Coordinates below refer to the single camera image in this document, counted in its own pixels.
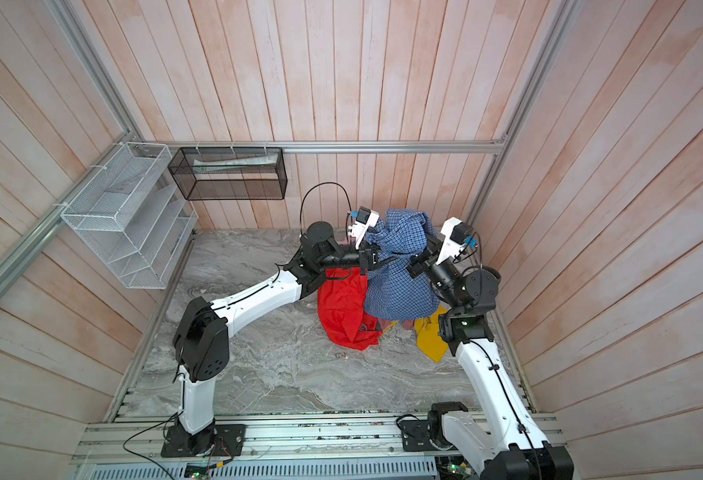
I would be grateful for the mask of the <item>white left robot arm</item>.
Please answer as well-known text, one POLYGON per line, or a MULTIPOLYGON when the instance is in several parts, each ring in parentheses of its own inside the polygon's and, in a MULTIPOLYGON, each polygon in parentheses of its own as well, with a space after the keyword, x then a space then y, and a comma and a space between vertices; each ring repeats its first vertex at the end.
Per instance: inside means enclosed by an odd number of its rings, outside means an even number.
POLYGON ((231 339, 272 311, 316 292, 330 279, 331 269, 357 268, 363 275, 379 268, 379 248, 365 241, 375 224, 377 212, 366 222, 353 222, 349 242, 341 245, 329 223, 315 222, 301 234, 296 254, 273 276, 229 297, 189 302, 173 340, 181 404, 166 434, 163 458, 205 456, 223 449, 214 396, 216 378, 230 361, 231 339))

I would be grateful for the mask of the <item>blue plaid shirt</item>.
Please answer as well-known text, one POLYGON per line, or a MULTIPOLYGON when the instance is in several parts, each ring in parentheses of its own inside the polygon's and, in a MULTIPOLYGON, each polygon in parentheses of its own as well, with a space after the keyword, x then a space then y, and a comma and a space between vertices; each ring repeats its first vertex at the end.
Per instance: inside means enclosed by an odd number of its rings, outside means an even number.
POLYGON ((427 248, 427 238, 435 235, 431 219, 421 211, 389 209, 385 217, 367 230, 365 240, 379 247, 379 258, 387 264, 367 274, 367 294, 363 310, 391 322, 431 316, 439 307, 427 276, 416 278, 407 272, 411 258, 427 248))

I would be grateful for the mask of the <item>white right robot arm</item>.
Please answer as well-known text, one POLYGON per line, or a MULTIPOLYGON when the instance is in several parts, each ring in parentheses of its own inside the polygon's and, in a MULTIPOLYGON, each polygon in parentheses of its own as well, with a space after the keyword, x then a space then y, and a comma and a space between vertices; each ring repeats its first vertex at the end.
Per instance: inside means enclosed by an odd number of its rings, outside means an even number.
POLYGON ((487 314, 495 309, 501 275, 479 265, 457 269, 453 256, 460 251, 451 240, 427 236, 427 246, 411 258, 407 271, 413 278, 427 276, 449 305, 439 316, 439 337, 469 377, 487 426, 479 426, 459 403, 438 403, 429 412, 431 443, 457 449, 481 479, 571 479, 571 455, 551 444, 531 418, 489 329, 487 314))

